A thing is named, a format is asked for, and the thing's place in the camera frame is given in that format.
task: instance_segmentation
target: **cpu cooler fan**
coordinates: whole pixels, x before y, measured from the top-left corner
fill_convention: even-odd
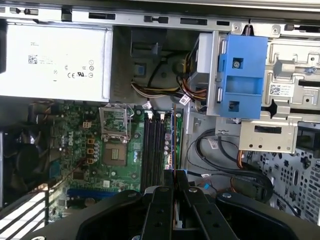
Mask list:
[[[39,125],[11,129],[3,138],[4,202],[10,204],[48,178],[48,137]]]

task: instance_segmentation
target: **expansion slot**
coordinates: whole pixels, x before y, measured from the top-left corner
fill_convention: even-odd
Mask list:
[[[143,131],[143,152],[140,190],[160,184],[165,145],[165,116],[146,114]]]

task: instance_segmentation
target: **perforated metal panel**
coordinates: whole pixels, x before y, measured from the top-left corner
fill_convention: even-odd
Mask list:
[[[301,218],[320,225],[320,158],[311,152],[296,149],[295,154],[266,152],[253,164],[270,177],[274,190],[300,213]],[[272,207],[292,214],[275,194]]]

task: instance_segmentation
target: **green circuit board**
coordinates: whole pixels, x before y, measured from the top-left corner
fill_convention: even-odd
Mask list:
[[[133,111],[130,140],[123,144],[119,139],[110,138],[107,142],[102,140],[97,106],[73,104],[61,106],[63,117],[56,120],[53,135],[56,141],[61,141],[60,174],[62,177],[68,176],[66,181],[68,188],[108,192],[140,190],[145,113],[143,110],[133,109]],[[111,133],[125,132],[121,108],[110,108],[103,114],[105,130]],[[179,160],[183,119],[182,116],[176,119],[176,153]],[[166,152],[163,155],[163,168],[168,169],[172,131],[170,111],[165,114],[164,125],[167,150],[163,150]]]

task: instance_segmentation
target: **blue plastic bracket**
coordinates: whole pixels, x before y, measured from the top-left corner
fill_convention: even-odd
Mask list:
[[[221,117],[260,118],[267,49],[267,37],[231,34],[226,37],[226,52],[220,54],[218,63]]]

